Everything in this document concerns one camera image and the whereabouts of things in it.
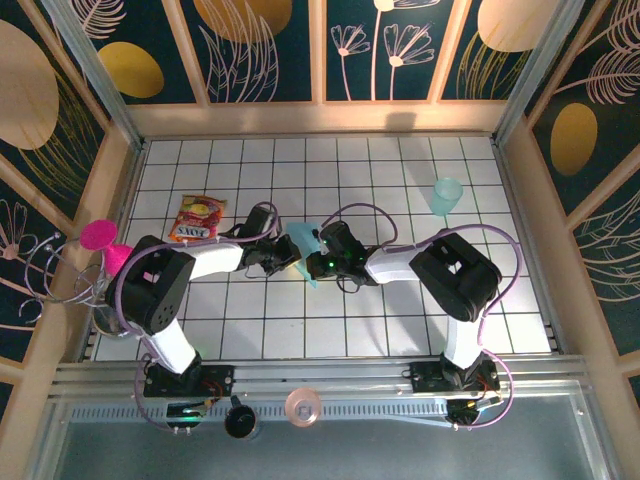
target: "wire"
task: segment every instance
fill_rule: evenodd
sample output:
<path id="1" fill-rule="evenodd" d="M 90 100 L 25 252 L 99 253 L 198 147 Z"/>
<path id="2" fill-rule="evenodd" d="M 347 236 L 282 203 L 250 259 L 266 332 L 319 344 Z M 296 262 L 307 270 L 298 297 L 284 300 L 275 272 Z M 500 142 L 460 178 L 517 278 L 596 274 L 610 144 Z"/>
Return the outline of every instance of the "wire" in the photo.
<path id="1" fill-rule="evenodd" d="M 336 211 L 334 214 L 332 214 L 329 218 L 327 218 L 324 222 L 322 222 L 322 227 L 325 227 L 331 220 L 333 220 L 335 217 L 340 215 L 345 210 L 353 207 L 373 208 L 376 212 L 380 212 L 382 215 L 385 216 L 387 220 L 389 220 L 389 223 L 393 227 L 393 238 L 391 240 L 387 240 L 386 242 L 383 242 L 382 244 L 380 244 L 380 248 L 385 247 L 387 245 L 391 245 L 396 240 L 398 240 L 398 226 L 396 225 L 396 222 L 393 221 L 393 218 L 391 218 L 391 215 L 389 215 L 387 212 L 382 210 L 380 207 L 376 207 L 372 203 L 356 202 L 356 203 L 350 203 L 349 205 L 345 205 L 344 207 Z"/>

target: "leaf pattern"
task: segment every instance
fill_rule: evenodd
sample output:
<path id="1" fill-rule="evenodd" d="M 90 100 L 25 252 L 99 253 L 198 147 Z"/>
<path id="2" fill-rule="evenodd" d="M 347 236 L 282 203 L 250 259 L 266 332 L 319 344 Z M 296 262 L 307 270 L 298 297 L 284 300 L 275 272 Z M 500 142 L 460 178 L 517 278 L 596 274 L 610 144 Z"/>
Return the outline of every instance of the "leaf pattern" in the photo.
<path id="1" fill-rule="evenodd" d="M 127 15 L 124 0 L 71 0 L 82 30 L 89 38 L 106 40 Z"/>

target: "red snack package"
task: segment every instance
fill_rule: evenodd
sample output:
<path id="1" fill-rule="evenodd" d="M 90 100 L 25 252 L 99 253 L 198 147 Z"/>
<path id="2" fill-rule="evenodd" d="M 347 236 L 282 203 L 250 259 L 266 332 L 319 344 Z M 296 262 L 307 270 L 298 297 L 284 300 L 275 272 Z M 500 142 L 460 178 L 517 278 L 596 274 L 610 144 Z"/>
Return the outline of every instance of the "red snack package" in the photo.
<path id="1" fill-rule="evenodd" d="M 183 195 L 169 238 L 189 242 L 215 237 L 226 203 L 204 195 Z"/>

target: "black mug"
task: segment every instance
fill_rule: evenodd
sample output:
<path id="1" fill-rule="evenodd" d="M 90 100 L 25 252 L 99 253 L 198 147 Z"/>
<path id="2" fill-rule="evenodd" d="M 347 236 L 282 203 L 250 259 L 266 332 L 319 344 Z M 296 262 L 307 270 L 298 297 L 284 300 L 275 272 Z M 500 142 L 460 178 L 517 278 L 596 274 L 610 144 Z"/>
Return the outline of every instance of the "black mug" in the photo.
<path id="1" fill-rule="evenodd" d="M 233 438 L 251 440 L 258 434 L 258 415 L 243 405 L 236 395 L 231 397 L 231 410 L 224 419 L 224 428 Z"/>

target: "blue plastic piece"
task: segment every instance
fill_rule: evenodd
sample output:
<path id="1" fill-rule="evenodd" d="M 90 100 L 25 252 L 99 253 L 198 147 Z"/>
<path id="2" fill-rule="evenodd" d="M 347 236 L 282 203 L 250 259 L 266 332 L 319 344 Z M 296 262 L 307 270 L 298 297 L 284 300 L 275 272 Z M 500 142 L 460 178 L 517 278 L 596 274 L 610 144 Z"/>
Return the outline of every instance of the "blue plastic piece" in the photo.
<path id="1" fill-rule="evenodd" d="M 302 256 L 302 259 L 296 262 L 296 268 L 304 279 L 307 280 L 313 288 L 316 288 L 318 282 L 313 280 L 307 271 L 307 257 L 314 252 L 320 251 L 320 242 L 313 236 L 314 230 L 320 231 L 320 225 L 317 223 L 293 222 L 287 223 L 285 233 L 289 234 L 291 241 L 296 244 Z"/>

